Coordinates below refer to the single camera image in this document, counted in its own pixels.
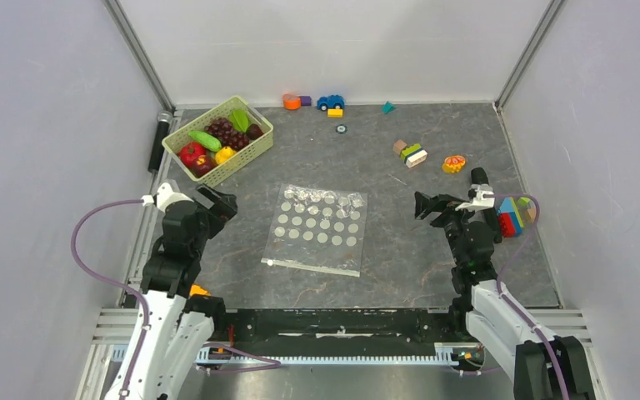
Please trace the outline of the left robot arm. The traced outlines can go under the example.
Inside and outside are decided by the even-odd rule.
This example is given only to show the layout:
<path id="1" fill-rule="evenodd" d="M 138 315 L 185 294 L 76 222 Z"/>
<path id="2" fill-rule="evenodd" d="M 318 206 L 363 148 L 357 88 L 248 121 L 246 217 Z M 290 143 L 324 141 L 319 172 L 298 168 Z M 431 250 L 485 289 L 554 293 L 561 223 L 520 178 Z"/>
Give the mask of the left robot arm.
<path id="1" fill-rule="evenodd" d="M 192 288 L 207 241 L 237 214 L 237 199 L 205 184 L 196 191 L 163 183 L 140 201 L 162 212 L 162 236 L 144 265 L 134 331 L 106 399 L 178 398 L 202 345 L 228 330 L 224 301 Z"/>

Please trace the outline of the pale green plastic basket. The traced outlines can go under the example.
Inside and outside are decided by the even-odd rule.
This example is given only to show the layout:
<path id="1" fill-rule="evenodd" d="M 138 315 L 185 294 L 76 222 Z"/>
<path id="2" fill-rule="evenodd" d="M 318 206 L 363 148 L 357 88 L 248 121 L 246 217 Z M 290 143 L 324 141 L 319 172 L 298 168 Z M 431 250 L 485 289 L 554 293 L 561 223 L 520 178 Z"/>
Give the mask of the pale green plastic basket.
<path id="1" fill-rule="evenodd" d="M 162 140 L 195 183 L 216 186 L 273 145 L 273 125 L 239 96 L 213 107 Z"/>

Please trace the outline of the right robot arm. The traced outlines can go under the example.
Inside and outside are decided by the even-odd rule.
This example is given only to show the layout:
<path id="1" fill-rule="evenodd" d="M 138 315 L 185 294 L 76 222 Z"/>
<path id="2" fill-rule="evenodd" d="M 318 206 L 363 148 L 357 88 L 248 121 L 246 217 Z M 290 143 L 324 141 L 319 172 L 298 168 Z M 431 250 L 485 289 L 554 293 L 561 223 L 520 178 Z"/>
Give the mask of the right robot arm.
<path id="1" fill-rule="evenodd" d="M 510 377 L 516 399 L 594 399 L 596 391 L 582 342 L 542 325 L 508 291 L 492 263 L 496 231 L 475 221 L 493 208 L 488 185 L 475 185 L 465 201 L 448 194 L 415 192 L 416 219 L 431 213 L 453 260 L 457 293 L 449 308 L 448 330 L 459 340 L 476 338 Z"/>

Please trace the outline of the green cucumber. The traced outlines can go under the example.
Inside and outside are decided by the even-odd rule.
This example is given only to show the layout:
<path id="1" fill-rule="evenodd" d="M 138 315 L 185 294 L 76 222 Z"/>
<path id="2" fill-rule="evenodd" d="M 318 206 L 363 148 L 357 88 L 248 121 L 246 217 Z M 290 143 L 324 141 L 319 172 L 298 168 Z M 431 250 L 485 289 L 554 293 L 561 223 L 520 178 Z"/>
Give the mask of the green cucumber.
<path id="1" fill-rule="evenodd" d="M 223 147 L 218 138 L 204 131 L 192 130 L 188 133 L 188 136 L 194 142 L 199 143 L 203 148 L 210 152 L 216 153 Z"/>

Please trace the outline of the dark red apple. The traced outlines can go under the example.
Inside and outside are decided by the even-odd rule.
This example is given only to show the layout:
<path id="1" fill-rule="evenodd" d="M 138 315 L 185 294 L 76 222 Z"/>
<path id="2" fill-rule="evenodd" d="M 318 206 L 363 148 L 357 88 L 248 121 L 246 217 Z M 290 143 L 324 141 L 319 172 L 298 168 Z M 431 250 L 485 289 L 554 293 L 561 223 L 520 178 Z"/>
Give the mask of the dark red apple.
<path id="1" fill-rule="evenodd" d="M 189 167 L 190 171 L 196 178 L 201 178 L 207 173 L 211 172 L 217 163 L 214 157 L 206 154 L 198 156 Z"/>

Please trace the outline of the purple grape bunch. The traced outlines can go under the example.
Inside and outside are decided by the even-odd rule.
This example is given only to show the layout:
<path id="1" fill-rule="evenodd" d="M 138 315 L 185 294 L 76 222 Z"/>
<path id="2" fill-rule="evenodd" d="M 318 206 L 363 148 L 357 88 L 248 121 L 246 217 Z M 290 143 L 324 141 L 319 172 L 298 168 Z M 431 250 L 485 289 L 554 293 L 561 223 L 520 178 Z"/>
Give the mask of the purple grape bunch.
<path id="1" fill-rule="evenodd" d="M 237 152 L 244 149 L 251 142 L 245 133 L 236 131 L 225 117 L 213 119 L 211 123 L 204 127 L 204 132 L 218 138 L 224 147 L 229 146 Z"/>

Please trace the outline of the clear dotted zip bag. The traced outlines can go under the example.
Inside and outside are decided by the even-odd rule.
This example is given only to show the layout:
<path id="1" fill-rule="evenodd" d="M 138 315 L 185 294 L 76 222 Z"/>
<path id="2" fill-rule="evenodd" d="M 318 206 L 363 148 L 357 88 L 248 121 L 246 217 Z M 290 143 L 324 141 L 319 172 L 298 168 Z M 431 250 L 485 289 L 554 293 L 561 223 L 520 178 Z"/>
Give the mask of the clear dotted zip bag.
<path id="1" fill-rule="evenodd" d="M 281 186 L 261 263 L 352 278 L 361 274 L 368 195 Z"/>

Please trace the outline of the red tomato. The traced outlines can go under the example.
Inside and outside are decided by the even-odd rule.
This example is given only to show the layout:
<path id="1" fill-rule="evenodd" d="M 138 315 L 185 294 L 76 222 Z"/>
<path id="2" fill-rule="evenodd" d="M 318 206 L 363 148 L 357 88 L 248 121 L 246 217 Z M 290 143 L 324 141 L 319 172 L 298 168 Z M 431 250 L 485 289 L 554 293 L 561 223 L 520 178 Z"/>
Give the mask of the red tomato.
<path id="1" fill-rule="evenodd" d="M 190 142 L 177 153 L 183 166 L 190 168 L 198 157 L 205 155 L 206 149 L 198 142 Z"/>

